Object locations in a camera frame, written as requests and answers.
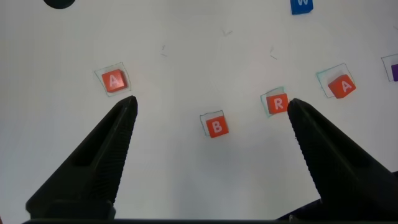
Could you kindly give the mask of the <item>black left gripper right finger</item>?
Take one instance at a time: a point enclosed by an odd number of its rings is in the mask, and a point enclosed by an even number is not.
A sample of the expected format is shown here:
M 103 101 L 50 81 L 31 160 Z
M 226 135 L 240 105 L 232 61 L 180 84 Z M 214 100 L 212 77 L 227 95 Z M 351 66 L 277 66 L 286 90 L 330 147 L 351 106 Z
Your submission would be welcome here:
M 287 113 L 320 195 L 288 213 L 288 219 L 397 219 L 397 173 L 386 169 L 307 102 L 293 99 Z

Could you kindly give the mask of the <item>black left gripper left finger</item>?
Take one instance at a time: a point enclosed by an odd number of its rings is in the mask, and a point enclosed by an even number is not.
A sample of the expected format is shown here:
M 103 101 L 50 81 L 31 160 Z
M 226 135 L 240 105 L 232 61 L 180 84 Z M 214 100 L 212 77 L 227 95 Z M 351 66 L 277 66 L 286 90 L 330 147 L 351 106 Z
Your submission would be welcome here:
M 32 219 L 113 219 L 137 117 L 137 99 L 117 102 L 27 201 Z

